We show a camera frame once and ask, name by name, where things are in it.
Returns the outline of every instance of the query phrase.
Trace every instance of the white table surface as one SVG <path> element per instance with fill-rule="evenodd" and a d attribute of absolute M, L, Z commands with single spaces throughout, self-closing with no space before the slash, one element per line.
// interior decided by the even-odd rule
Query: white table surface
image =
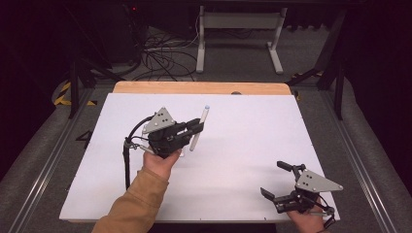
<path fill-rule="evenodd" d="M 323 176 L 292 95 L 108 95 L 60 219 L 97 220 L 124 193 L 124 138 L 143 118 L 166 107 L 178 122 L 200 117 L 210 106 L 194 151 L 173 167 L 157 222 L 279 222 L 275 206 L 260 194 L 294 190 L 294 175 L 276 166 L 305 164 Z M 141 136 L 141 129 L 135 133 Z M 130 151 L 130 177 L 142 167 L 141 150 Z M 323 193 L 335 207 L 330 193 Z"/>

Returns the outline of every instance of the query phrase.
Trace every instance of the wooden table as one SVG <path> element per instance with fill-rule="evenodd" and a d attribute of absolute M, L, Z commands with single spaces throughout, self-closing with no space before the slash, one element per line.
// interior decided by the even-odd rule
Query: wooden table
<path fill-rule="evenodd" d="M 290 95 L 284 83 L 118 82 L 113 93 Z"/>

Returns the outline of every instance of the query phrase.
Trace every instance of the tan sleeve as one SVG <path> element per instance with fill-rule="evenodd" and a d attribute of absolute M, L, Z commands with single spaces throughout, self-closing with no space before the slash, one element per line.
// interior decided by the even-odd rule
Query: tan sleeve
<path fill-rule="evenodd" d="M 155 222 L 168 184 L 143 167 L 110 212 L 96 222 L 92 232 L 148 232 Z"/>

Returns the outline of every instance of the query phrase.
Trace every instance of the white metal leg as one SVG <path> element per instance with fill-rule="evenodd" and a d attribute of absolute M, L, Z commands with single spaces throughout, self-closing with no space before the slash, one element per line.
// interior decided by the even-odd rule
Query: white metal leg
<path fill-rule="evenodd" d="M 271 42 L 267 43 L 267 47 L 268 47 L 269 52 L 270 52 L 270 57 L 272 58 L 273 66 L 275 67 L 276 74 L 282 75 L 283 74 L 283 68 L 282 68 L 282 65 L 281 65 L 281 61 L 279 60 L 278 52 L 276 52 L 276 50 L 272 49 L 272 43 Z"/>
<path fill-rule="evenodd" d="M 279 38 L 281 36 L 281 31 L 282 31 L 282 26 L 285 21 L 286 17 L 286 10 L 287 8 L 283 8 L 280 14 L 280 18 L 278 20 L 278 25 L 276 26 L 276 32 L 275 32 L 275 37 L 273 38 L 273 41 L 270 43 L 267 43 L 267 47 L 269 48 L 270 52 L 270 57 L 272 58 L 273 66 L 275 67 L 275 72 L 278 75 L 282 75 L 283 68 L 281 65 L 281 61 L 278 56 L 278 52 L 276 51 L 276 46 L 278 45 Z"/>
<path fill-rule="evenodd" d="M 199 12 L 199 48 L 197 49 L 196 72 L 202 73 L 205 64 L 205 25 L 204 25 L 204 7 L 200 6 Z"/>
<path fill-rule="evenodd" d="M 205 61 L 205 28 L 265 28 L 276 29 L 272 42 L 267 46 L 272 58 L 276 74 L 284 73 L 276 46 L 282 31 L 282 26 L 286 17 L 286 8 L 277 14 L 234 14 L 234 13 L 205 13 L 204 7 L 200 7 L 199 12 L 199 48 L 197 50 L 196 72 L 202 73 Z"/>

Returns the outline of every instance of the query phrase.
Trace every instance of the white stick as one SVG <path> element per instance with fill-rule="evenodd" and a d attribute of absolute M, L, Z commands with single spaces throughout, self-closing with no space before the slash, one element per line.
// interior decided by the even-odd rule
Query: white stick
<path fill-rule="evenodd" d="M 203 114 L 202 114 L 202 117 L 200 118 L 199 123 L 203 123 L 206 120 L 206 116 L 209 113 L 209 109 L 210 109 L 209 105 L 206 105 L 205 109 L 203 110 Z M 197 133 L 196 135 L 194 135 L 193 140 L 191 141 L 191 144 L 190 144 L 190 151 L 193 151 L 194 147 L 196 147 L 197 140 L 199 140 L 199 137 L 200 137 L 200 133 Z"/>

